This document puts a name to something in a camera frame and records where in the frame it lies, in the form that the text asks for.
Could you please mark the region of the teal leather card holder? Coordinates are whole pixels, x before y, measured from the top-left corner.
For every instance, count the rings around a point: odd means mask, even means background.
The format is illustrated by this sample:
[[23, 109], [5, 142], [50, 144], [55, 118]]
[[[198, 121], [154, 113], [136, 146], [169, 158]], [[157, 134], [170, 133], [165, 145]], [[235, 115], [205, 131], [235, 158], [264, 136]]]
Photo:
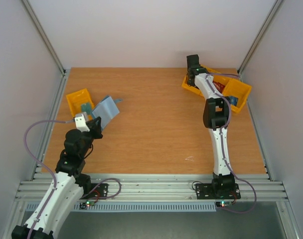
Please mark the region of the teal leather card holder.
[[91, 111], [91, 116], [93, 119], [101, 118], [101, 130], [104, 130], [109, 122], [120, 113], [117, 103], [123, 100], [113, 99], [110, 95], [105, 96]]

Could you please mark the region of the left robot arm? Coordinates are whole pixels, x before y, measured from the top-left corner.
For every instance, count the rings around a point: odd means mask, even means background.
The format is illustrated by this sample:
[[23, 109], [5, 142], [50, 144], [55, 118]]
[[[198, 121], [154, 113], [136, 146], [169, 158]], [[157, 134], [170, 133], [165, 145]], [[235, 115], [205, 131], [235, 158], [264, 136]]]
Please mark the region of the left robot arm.
[[74, 118], [75, 129], [65, 135], [64, 149], [60, 153], [52, 182], [35, 209], [22, 226], [15, 226], [13, 239], [55, 239], [74, 204], [92, 194], [89, 175], [83, 174], [87, 152], [93, 141], [101, 139], [101, 118], [88, 120], [85, 113]]

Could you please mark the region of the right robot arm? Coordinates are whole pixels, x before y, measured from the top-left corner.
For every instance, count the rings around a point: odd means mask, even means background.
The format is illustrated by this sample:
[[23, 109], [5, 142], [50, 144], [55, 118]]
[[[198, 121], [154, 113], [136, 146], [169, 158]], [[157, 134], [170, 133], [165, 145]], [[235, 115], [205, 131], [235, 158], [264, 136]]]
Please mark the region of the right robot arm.
[[205, 97], [203, 113], [204, 126], [209, 130], [213, 152], [214, 169], [210, 191], [215, 198], [228, 196], [235, 190], [235, 178], [231, 170], [228, 145], [227, 127], [230, 122], [230, 102], [213, 84], [213, 75], [199, 63], [199, 56], [188, 55], [187, 84], [198, 88]]

